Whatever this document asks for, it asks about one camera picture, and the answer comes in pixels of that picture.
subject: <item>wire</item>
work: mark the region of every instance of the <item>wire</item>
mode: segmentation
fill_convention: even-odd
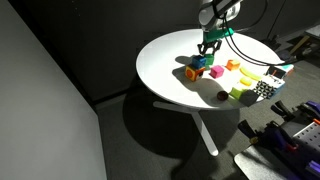
[[[266,13],[268,6],[269,6],[269,0],[265,0],[264,1],[264,9],[263,9],[260,17],[254,23],[252,23],[249,27],[237,29],[237,30],[235,30],[235,32],[247,31],[247,30],[251,29],[253,26],[257,25],[260,22],[260,20],[262,19],[262,17],[264,16],[264,14]]]
[[[271,32],[272,32],[272,30],[273,30],[273,28],[274,28],[274,25],[275,25],[276,22],[278,21],[278,18],[279,18],[279,16],[280,16],[281,11],[282,11],[284,5],[286,4],[286,2],[287,2],[287,0],[284,0],[284,1],[283,1],[282,5],[281,5],[281,8],[280,8],[280,10],[279,10],[279,12],[278,12],[278,14],[277,14],[277,17],[276,17],[276,19],[273,21],[273,24],[272,24],[272,26],[271,26],[271,29],[269,30],[269,33],[268,33],[268,35],[267,35],[267,39],[269,39],[269,36],[270,36],[270,34],[271,34]]]
[[[284,63],[272,64],[272,63],[267,63],[267,62],[264,62],[264,61],[260,61],[260,60],[251,58],[251,57],[249,57],[248,55],[244,54],[244,53],[237,47],[237,45],[235,44],[235,42],[234,42],[234,40],[233,40],[233,38],[232,38],[231,32],[230,32],[230,30],[229,30],[228,23],[227,23],[227,19],[226,19],[226,14],[227,14],[227,13],[224,14],[223,24],[226,26],[226,29],[227,29],[227,31],[228,31],[228,33],[229,33],[229,35],[230,35],[229,38],[231,39],[231,42],[232,42],[233,46],[237,49],[238,52],[237,52],[235,49],[233,49],[233,47],[230,45],[230,43],[229,43],[229,41],[228,41],[228,39],[227,39],[227,36],[224,36],[224,37],[225,37],[225,39],[226,39],[229,47],[232,49],[232,51],[233,51],[234,53],[236,53],[238,56],[240,56],[242,59],[244,59],[245,61],[248,61],[248,62],[250,62],[250,63],[252,63],[252,64],[259,65],[259,66],[284,66],[284,65],[289,65],[289,64],[293,64],[293,63],[298,62],[298,60],[291,60],[291,61],[287,61],[287,62],[284,62]]]

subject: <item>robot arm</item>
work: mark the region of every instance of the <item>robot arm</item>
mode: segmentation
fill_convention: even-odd
[[[242,0],[203,0],[199,11],[199,22],[203,31],[219,29],[222,17],[227,12],[227,21],[235,18],[240,11]]]
[[[212,55],[220,49],[221,38],[232,35],[233,30],[227,33],[221,29],[223,19],[227,21],[235,18],[240,11],[242,0],[203,0],[199,11],[199,22],[203,30],[203,42],[198,44],[199,53],[204,55],[208,48],[212,48]]]

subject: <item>table top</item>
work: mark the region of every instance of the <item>table top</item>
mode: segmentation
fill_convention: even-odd
[[[257,66],[244,61],[228,46],[225,39],[219,51],[215,53],[214,65],[224,67],[224,74],[212,78],[210,70],[202,78],[192,82],[185,76],[185,67],[192,61],[192,56],[199,55],[197,44],[202,43],[201,29],[183,30],[161,36],[147,44],[139,53],[136,68],[142,82],[155,94],[175,104],[196,109],[228,110],[244,107],[242,103],[229,96],[226,101],[219,101],[219,91],[230,92],[244,75],[239,71],[225,68],[228,60],[241,62],[256,74],[267,71],[266,66]],[[252,58],[269,63],[282,62],[269,47],[245,35],[235,33],[233,39],[238,48]]]

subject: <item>green block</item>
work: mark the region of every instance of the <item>green block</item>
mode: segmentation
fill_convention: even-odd
[[[214,56],[212,54],[205,54],[204,57],[207,59],[205,64],[206,70],[209,70],[210,66],[213,64]]]
[[[248,89],[241,88],[240,86],[235,86],[232,88],[230,95],[235,99],[240,99],[242,93],[246,92]]]

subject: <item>orange block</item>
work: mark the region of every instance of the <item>orange block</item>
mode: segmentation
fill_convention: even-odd
[[[237,70],[240,67],[240,62],[237,60],[229,60],[227,63],[227,69],[230,71]]]
[[[188,65],[186,66],[185,75],[191,81],[196,81],[202,77],[205,69],[205,67],[201,69],[195,69],[191,65]]]

